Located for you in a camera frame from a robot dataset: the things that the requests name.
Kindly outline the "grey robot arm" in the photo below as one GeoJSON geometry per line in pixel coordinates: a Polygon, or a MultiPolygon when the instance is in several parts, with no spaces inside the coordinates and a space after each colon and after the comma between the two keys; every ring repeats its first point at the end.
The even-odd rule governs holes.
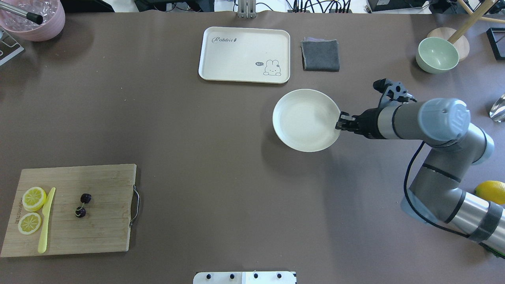
{"type": "Polygon", "coordinates": [[[361,115],[341,112],[335,126],[377,140],[421,140],[431,147],[409,187],[406,201],[427,223],[504,256],[504,209],[460,189],[469,167],[494,152],[493,139],[471,123],[466,104],[454,98],[387,101],[361,115]]]}

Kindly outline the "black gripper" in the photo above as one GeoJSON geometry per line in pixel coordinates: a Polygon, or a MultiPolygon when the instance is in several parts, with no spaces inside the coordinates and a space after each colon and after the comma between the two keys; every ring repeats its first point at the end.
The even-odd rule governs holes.
{"type": "Polygon", "coordinates": [[[353,133],[362,135],[370,140],[380,140],[381,133],[378,129],[379,114],[379,108],[369,108],[361,113],[361,115],[353,116],[347,112],[341,112],[339,115],[339,121],[351,122],[337,122],[335,129],[341,131],[352,131],[353,133]]]}

